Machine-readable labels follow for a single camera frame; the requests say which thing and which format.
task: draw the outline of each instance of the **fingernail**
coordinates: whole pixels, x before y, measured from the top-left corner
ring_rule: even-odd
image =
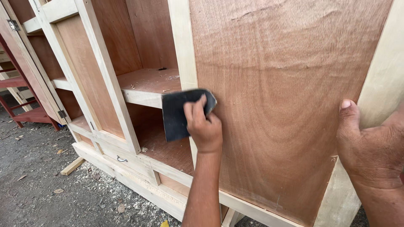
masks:
[[[341,103],[341,109],[345,109],[351,106],[351,100],[344,99]]]

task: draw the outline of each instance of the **red wooden rack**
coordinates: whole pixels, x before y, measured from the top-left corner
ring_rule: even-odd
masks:
[[[59,126],[57,125],[57,122],[50,118],[48,114],[45,112],[45,109],[43,108],[41,102],[39,101],[38,97],[36,96],[34,90],[32,89],[31,85],[29,84],[25,74],[21,70],[19,64],[17,63],[13,53],[10,51],[10,49],[7,46],[7,43],[3,39],[3,37],[0,34],[0,45],[3,47],[4,51],[6,52],[7,56],[9,57],[11,63],[14,65],[14,69],[4,69],[0,70],[0,72],[6,72],[6,71],[12,71],[12,70],[17,70],[18,73],[21,76],[6,79],[6,80],[0,80],[0,88],[12,88],[12,87],[28,87],[28,89],[31,91],[31,93],[34,95],[34,100],[14,106],[14,107],[9,107],[7,103],[4,101],[4,99],[0,96],[0,103],[1,105],[6,109],[7,113],[10,115],[10,117],[17,123],[18,127],[22,128],[24,127],[21,122],[40,122],[40,123],[51,123],[53,127],[56,130],[60,130]],[[39,107],[32,109],[30,111],[15,115],[13,113],[13,109],[23,107],[25,105],[38,102]]]

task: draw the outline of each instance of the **metal hinge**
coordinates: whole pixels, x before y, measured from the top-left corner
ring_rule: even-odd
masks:
[[[66,115],[66,113],[65,113],[64,110],[58,111],[57,113],[59,114],[60,118],[65,118],[65,117],[67,117],[67,115]]]
[[[13,31],[21,31],[20,27],[18,26],[17,21],[15,20],[7,20],[8,24],[11,27],[11,30]]]

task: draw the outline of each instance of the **fingers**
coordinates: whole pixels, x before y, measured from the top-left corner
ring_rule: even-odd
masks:
[[[192,118],[194,121],[205,121],[206,117],[203,113],[203,107],[206,105],[206,95],[203,94],[201,98],[196,101],[194,108],[192,109]]]
[[[339,108],[338,137],[349,139],[352,136],[360,135],[358,106],[354,101],[344,99]]]
[[[193,108],[194,108],[194,103],[186,102],[184,104],[184,113],[185,113],[185,118],[187,118],[188,124],[190,124],[193,121],[193,117],[192,117]]]
[[[207,117],[206,117],[212,124],[217,124],[217,123],[220,123],[221,124],[221,121],[220,121],[220,119],[216,116],[216,114],[214,114],[214,113],[210,113],[210,114],[208,114],[207,115]]]

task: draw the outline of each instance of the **wooden cabinet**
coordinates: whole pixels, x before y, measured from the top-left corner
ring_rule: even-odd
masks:
[[[338,104],[358,101],[368,127],[403,97],[402,1],[1,1],[77,153],[175,218],[196,147],[165,141],[161,95],[201,86],[223,121],[224,225],[350,225],[360,201],[335,149]]]

